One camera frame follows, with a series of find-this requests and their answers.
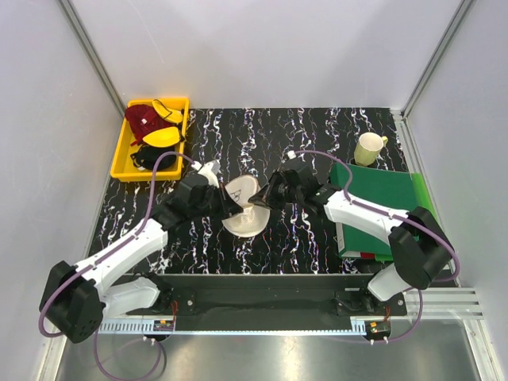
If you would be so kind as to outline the white mesh laundry bag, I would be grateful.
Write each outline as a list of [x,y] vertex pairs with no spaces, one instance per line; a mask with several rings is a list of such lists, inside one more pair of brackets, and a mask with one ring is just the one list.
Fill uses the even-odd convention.
[[260,190],[257,179],[252,175],[242,175],[225,185],[231,199],[243,208],[243,212],[222,221],[224,227],[233,235],[242,238],[254,237],[267,227],[269,209],[251,204],[248,200]]

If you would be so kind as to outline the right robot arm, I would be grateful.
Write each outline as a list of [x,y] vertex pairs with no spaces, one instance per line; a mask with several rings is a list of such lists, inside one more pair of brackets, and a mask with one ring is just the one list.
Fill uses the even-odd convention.
[[298,204],[316,216],[361,230],[390,247],[392,264],[374,274],[366,287],[342,303],[350,312],[381,313],[395,295],[409,289],[427,289],[456,257],[427,209],[397,212],[355,198],[332,184],[321,184],[308,171],[274,172],[249,201],[270,210]]

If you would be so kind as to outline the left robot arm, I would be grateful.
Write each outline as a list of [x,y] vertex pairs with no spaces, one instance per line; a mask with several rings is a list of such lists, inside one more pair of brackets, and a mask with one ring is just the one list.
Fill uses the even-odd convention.
[[48,274],[39,310],[39,330],[45,337],[64,335],[74,344],[85,341],[104,319],[147,310],[163,314],[171,307],[173,288],[158,275],[146,273],[120,284],[132,267],[167,245],[171,233],[195,218],[225,220],[242,213],[225,186],[193,174],[148,214],[133,230],[99,253],[77,264],[62,260]]

